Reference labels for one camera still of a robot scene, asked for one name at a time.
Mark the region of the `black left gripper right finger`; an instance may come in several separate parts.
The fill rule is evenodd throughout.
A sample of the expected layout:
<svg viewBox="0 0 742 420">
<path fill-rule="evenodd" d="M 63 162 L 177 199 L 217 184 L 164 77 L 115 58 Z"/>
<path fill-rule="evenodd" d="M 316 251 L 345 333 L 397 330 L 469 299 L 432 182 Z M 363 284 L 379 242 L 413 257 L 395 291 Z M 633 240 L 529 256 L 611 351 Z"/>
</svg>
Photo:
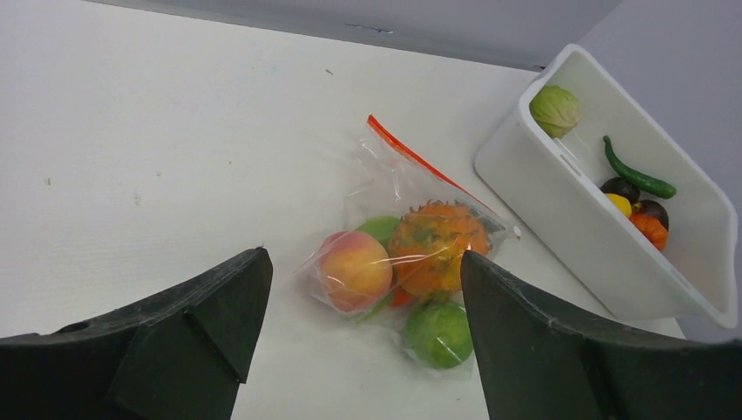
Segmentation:
<svg viewBox="0 0 742 420">
<path fill-rule="evenodd" d="M 624 325 L 464 253 L 461 280 L 492 419 L 738 419 L 741 344 Z"/>
</svg>

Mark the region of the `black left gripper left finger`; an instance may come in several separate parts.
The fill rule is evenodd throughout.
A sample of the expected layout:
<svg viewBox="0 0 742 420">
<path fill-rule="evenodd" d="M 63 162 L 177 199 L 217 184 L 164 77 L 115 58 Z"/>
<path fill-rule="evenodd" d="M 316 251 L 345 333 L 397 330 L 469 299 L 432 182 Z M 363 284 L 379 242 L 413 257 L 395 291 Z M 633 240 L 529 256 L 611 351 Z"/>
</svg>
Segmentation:
<svg viewBox="0 0 742 420">
<path fill-rule="evenodd" d="M 2 339 L 2 418 L 230 418 L 272 275 L 267 249 L 252 248 L 57 332 Z"/>
</svg>

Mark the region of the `small green cabbage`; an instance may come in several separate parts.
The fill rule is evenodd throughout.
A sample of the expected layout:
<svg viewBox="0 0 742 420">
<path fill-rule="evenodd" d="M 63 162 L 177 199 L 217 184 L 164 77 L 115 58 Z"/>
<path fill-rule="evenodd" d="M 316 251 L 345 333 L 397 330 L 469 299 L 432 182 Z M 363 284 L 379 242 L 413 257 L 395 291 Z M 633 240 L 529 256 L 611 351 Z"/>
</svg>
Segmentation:
<svg viewBox="0 0 742 420">
<path fill-rule="evenodd" d="M 450 301 L 417 306 L 402 329 L 402 342 L 419 361 L 434 369 L 455 368 L 473 353 L 465 308 Z"/>
</svg>

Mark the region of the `red chili pepper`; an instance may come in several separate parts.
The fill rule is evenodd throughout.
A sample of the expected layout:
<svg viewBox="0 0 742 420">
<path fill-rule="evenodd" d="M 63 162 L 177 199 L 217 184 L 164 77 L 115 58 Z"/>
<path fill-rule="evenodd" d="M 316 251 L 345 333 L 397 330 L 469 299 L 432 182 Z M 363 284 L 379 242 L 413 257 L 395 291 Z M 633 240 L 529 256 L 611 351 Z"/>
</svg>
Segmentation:
<svg viewBox="0 0 742 420">
<path fill-rule="evenodd" d="M 392 300 L 389 304 L 391 308 L 399 308 L 409 304 L 415 299 L 415 296 L 407 292 L 404 288 L 395 288 L 392 292 Z"/>
</svg>

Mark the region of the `toy pineapple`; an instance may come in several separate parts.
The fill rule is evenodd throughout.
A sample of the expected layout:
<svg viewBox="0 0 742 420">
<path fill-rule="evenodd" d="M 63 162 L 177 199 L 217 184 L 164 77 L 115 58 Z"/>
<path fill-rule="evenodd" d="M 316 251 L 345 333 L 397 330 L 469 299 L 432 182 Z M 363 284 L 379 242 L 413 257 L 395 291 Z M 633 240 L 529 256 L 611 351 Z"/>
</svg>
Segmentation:
<svg viewBox="0 0 742 420">
<path fill-rule="evenodd" d="M 493 250 L 493 231 L 488 218 L 463 202 L 412 207 L 388 241 L 397 283 L 416 298 L 460 291 L 464 253 Z"/>
</svg>

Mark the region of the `clear zip bag orange zipper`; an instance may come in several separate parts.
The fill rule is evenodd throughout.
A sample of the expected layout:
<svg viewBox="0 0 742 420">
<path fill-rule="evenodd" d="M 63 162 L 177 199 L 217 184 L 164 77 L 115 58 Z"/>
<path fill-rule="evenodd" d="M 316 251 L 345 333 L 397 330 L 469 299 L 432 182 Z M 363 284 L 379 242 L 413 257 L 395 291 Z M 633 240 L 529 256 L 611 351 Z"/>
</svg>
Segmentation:
<svg viewBox="0 0 742 420">
<path fill-rule="evenodd" d="M 355 326 L 383 329 L 428 375 L 473 369 L 462 293 L 467 252 L 492 258 L 518 227 L 429 164 L 376 117 L 354 152 L 362 181 L 341 224 L 297 270 L 308 294 Z"/>
</svg>

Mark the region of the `toy peach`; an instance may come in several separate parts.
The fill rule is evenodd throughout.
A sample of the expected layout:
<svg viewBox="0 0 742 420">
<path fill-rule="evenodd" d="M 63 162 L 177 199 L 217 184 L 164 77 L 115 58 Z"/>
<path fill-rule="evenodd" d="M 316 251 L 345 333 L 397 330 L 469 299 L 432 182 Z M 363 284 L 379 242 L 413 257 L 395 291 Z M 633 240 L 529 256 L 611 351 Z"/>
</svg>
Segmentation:
<svg viewBox="0 0 742 420">
<path fill-rule="evenodd" d="M 387 250 L 358 230 L 328 236 L 318 251 L 319 280 L 330 303 L 341 312 L 359 312 L 389 292 L 393 268 Z"/>
</svg>

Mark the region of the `light green pepper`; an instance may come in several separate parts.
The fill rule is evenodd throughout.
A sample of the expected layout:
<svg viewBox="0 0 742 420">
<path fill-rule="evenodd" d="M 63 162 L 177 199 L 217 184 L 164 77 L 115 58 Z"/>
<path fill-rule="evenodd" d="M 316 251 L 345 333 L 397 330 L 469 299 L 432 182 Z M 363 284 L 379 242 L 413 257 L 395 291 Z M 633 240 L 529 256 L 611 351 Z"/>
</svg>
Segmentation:
<svg viewBox="0 0 742 420">
<path fill-rule="evenodd" d="M 384 248 L 394 236 L 401 219 L 395 216 L 376 216 L 365 220 L 356 230 L 375 238 Z"/>
</svg>

